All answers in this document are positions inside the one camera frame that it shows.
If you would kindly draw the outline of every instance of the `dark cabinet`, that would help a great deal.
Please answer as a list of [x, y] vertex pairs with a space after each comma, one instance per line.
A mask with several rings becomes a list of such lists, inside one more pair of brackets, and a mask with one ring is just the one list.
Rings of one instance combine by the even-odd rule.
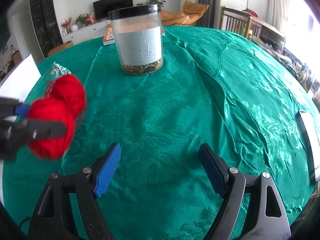
[[36, 36], [44, 57], [48, 52], [63, 43], [53, 0], [29, 0], [31, 18], [35, 28]]

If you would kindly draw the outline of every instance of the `jar label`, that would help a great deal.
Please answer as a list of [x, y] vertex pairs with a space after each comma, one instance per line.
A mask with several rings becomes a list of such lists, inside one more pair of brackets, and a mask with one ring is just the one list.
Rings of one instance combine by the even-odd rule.
[[146, 65], [162, 57], [160, 26], [137, 32], [117, 33], [115, 40], [124, 65]]

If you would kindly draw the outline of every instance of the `red yarn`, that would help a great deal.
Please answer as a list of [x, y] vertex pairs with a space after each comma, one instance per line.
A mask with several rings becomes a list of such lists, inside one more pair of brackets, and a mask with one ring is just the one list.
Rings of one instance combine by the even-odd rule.
[[56, 80], [48, 96], [33, 102], [28, 118], [61, 121], [67, 133], [62, 138], [31, 141], [29, 147], [41, 158], [59, 159], [70, 146], [76, 119], [85, 110], [85, 91], [75, 76], [65, 75]]
[[58, 78], [49, 96], [64, 100], [75, 120], [86, 107], [84, 88], [73, 75]]

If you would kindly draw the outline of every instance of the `dried contents in jar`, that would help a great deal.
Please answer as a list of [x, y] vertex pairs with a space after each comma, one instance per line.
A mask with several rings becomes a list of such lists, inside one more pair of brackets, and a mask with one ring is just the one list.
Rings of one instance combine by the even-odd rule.
[[142, 76], [151, 74], [161, 68], [163, 65], [163, 57], [153, 63], [140, 65], [140, 66], [128, 66], [122, 65], [122, 70], [124, 73], [131, 76]]

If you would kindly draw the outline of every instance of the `clear container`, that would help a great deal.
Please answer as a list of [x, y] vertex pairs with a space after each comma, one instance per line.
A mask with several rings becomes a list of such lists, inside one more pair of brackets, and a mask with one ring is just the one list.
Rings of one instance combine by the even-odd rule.
[[124, 73], [151, 74], [163, 65], [161, 7], [157, 4], [109, 12]]

